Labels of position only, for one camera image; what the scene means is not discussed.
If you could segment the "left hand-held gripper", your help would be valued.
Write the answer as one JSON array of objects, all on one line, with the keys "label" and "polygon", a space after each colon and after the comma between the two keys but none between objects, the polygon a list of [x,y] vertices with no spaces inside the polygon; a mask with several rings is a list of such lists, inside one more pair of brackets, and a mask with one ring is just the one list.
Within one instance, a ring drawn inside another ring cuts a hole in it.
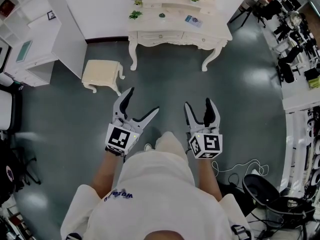
[{"label": "left hand-held gripper", "polygon": [[105,150],[120,157],[126,157],[136,145],[143,129],[157,115],[160,107],[150,110],[141,119],[132,118],[127,120],[126,109],[135,88],[130,87],[124,91],[113,104],[112,121],[108,125],[105,137]]}]

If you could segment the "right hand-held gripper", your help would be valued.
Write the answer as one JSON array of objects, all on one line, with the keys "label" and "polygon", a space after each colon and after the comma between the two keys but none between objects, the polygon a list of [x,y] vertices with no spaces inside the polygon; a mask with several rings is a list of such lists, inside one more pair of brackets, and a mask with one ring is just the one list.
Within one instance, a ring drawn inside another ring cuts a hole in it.
[{"label": "right hand-held gripper", "polygon": [[223,135],[219,134],[220,114],[210,98],[205,99],[205,114],[200,124],[192,107],[186,101],[184,112],[186,124],[190,127],[188,147],[196,159],[214,159],[223,152]]}]

